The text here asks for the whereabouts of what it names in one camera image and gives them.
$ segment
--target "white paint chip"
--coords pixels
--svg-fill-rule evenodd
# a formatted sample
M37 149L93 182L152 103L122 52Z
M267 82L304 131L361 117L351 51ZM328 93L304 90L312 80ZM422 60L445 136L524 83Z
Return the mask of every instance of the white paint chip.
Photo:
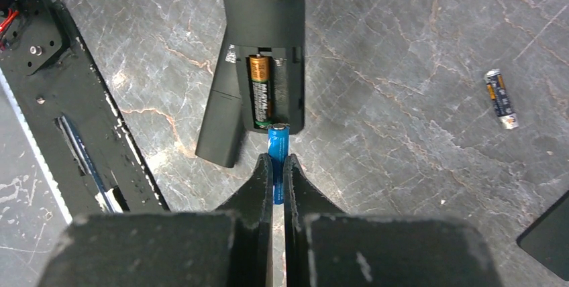
M362 253L359 251L356 252L356 261L358 262L358 264L360 264L360 269L362 270L362 274L364 275L366 281L372 282L373 281L372 268L370 267L370 264L368 264L368 261L366 260L364 255L362 255Z
M132 142L132 139L130 138L132 135L130 134L130 132L127 132L127 130L124 129L124 127L121 127L121 129L122 129L123 132L125 133L126 142L128 143L128 146L130 147L130 150L132 151L132 154L134 154L134 158L135 158L136 161L138 162L138 165L142 165L142 161L141 161L141 159L140 159L140 156L139 156L138 153L136 152L134 143Z
M127 82L127 77L122 71L119 71L116 74L114 74L113 78L111 79L111 84L115 89L121 88L126 84L126 82Z
M77 40L77 42L79 43L79 45L81 46L81 51L85 52L85 47L83 46L83 43L81 42L81 39L79 37L76 37L75 40Z
M105 99L107 100L107 104L109 104L109 106L111 107L113 115L115 115L115 117L119 117L119 111L115 108L113 100L111 99L111 95L109 95L109 93L107 93L106 91L105 91Z

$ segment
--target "red wire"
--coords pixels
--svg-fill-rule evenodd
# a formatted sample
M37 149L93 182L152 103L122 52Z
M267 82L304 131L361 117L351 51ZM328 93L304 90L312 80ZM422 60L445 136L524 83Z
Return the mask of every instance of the red wire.
M12 11L12 9L10 9L8 11L8 17L6 18L6 20L4 20L4 22L0 24L0 32L2 32L2 30L4 30L7 26L9 26L12 23L12 21L16 18L18 13L19 13L18 10Z

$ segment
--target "silver battery end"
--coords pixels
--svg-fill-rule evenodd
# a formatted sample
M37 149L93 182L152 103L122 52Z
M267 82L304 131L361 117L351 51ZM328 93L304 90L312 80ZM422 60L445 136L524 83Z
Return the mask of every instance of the silver battery end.
M502 117L498 117L504 129L515 129L519 126L517 122L516 114L510 114Z
M492 69L484 74L484 81L488 82L488 78L500 74L500 69Z
M282 124L282 123L277 123L277 124L272 124L270 126L270 128L277 130L277 131L282 131L283 129L287 128L287 126L285 124Z

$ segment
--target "blue battery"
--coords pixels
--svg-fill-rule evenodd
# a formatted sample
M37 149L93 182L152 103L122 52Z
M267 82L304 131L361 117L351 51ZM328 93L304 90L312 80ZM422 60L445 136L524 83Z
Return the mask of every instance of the blue battery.
M273 201L276 205L284 202L282 168L289 154L289 127L273 124L268 128L268 155L272 162Z

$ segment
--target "battery compartment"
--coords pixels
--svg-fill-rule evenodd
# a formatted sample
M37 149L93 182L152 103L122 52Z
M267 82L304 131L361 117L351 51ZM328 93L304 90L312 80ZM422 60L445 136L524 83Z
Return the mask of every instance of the battery compartment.
M242 98L244 126L249 131L266 133L255 123L255 100L250 56L261 55L269 61L270 122L285 123L291 133L304 127L304 62L300 48L255 48L236 46L236 66Z

